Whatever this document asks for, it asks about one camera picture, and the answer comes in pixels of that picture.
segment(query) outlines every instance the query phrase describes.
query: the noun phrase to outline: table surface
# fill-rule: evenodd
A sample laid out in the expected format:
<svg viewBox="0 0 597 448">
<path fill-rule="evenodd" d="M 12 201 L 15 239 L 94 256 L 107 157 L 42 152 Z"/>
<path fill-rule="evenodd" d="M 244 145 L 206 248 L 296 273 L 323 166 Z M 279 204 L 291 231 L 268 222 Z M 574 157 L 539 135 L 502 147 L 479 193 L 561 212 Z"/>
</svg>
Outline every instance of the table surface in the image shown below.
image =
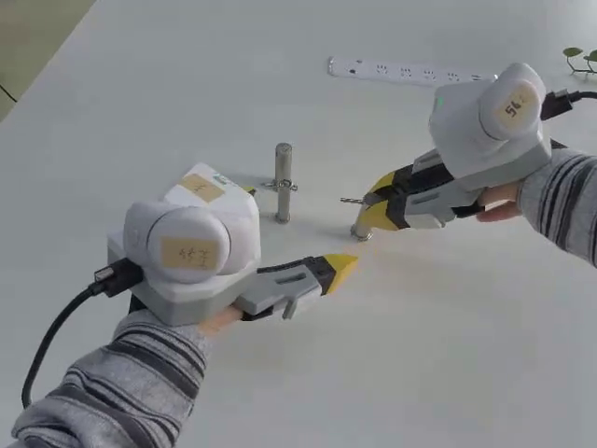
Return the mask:
<svg viewBox="0 0 597 448">
<path fill-rule="evenodd" d="M 333 78 L 331 55 L 595 89 L 561 50 L 592 49 L 597 4 L 548 0 L 100 0 L 0 124 L 0 441 L 50 319 L 105 262 L 129 204 L 205 161 L 245 185 L 295 146 L 292 221 L 258 193 L 264 262 L 347 251 L 358 271 L 295 321 L 222 335 L 181 447 L 592 447 L 595 271 L 524 220 L 348 237 L 362 195 L 431 147 L 425 88 Z M 597 153 L 595 106 L 550 125 Z M 109 338 L 125 297 L 68 321 L 35 387 Z"/>
</svg>

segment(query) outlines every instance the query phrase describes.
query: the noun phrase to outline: striped sleeve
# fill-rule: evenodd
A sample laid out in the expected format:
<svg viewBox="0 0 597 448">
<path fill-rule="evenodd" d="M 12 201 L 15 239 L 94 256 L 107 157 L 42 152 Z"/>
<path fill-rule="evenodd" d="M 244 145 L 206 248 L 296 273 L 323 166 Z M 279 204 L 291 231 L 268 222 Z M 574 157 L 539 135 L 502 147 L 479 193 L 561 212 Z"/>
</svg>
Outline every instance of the striped sleeve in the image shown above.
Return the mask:
<svg viewBox="0 0 597 448">
<path fill-rule="evenodd" d="M 196 326 L 168 328 L 147 310 L 128 315 L 109 345 L 78 360 L 19 417 L 14 448 L 173 447 L 208 345 Z"/>
<path fill-rule="evenodd" d="M 527 177 L 518 205 L 533 228 L 560 249 L 596 265 L 597 157 L 553 151 L 551 163 Z"/>
</svg>

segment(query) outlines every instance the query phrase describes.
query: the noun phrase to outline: finger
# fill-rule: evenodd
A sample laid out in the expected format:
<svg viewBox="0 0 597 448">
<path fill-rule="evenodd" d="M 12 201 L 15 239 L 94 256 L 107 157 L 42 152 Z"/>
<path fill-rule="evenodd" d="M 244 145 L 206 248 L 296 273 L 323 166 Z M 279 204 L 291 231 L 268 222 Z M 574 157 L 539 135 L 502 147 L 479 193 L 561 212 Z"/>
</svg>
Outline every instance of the finger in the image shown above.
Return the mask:
<svg viewBox="0 0 597 448">
<path fill-rule="evenodd" d="M 479 213 L 477 219 L 480 222 L 495 222 L 504 221 L 512 217 L 518 217 L 521 215 L 521 210 L 516 203 L 503 203 L 490 210 Z"/>
<path fill-rule="evenodd" d="M 220 330 L 227 327 L 237 320 L 241 320 L 243 312 L 237 308 L 229 306 L 222 310 L 219 314 L 210 317 L 209 319 L 199 324 L 199 331 L 203 336 L 215 336 Z"/>
<path fill-rule="evenodd" d="M 497 203 L 499 201 L 515 202 L 519 194 L 520 183 L 500 185 L 492 189 L 486 189 L 479 198 L 481 205 L 489 205 L 490 203 Z"/>
</svg>

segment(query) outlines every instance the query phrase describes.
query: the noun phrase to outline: power strip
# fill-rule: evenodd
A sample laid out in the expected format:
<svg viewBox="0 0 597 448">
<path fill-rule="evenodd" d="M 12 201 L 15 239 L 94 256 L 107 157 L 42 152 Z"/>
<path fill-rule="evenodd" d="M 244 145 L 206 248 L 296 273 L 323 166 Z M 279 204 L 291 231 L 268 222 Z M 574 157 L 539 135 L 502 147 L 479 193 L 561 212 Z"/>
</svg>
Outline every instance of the power strip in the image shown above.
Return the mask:
<svg viewBox="0 0 597 448">
<path fill-rule="evenodd" d="M 437 68 L 414 63 L 377 63 L 362 59 L 329 58 L 328 73 L 333 77 L 353 77 L 370 81 L 439 87 L 468 81 L 494 80 L 495 75 L 461 69 Z"/>
</svg>

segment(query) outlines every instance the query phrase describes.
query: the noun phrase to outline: metal rod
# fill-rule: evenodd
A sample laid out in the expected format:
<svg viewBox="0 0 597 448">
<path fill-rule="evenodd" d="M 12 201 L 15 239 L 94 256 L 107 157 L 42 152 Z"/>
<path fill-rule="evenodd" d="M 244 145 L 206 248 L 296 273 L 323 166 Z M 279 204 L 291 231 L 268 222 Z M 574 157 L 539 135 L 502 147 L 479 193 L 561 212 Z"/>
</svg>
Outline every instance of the metal rod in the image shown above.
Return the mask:
<svg viewBox="0 0 597 448">
<path fill-rule="evenodd" d="M 290 220 L 290 193 L 292 192 L 292 147 L 281 143 L 276 147 L 276 174 L 274 183 L 278 188 L 278 212 L 276 221 L 285 224 Z"/>
<path fill-rule="evenodd" d="M 367 241 L 371 239 L 373 236 L 373 232 L 371 231 L 371 227 L 363 225 L 360 220 L 365 210 L 368 209 L 366 204 L 361 205 L 361 209 L 358 212 L 358 216 L 356 217 L 356 221 L 354 222 L 353 226 L 351 227 L 351 235 L 356 238 L 358 241 Z"/>
<path fill-rule="evenodd" d="M 280 187 L 280 182 L 285 179 L 292 179 L 292 147 L 287 143 L 280 143 L 276 146 L 276 174 L 274 182 Z"/>
</svg>

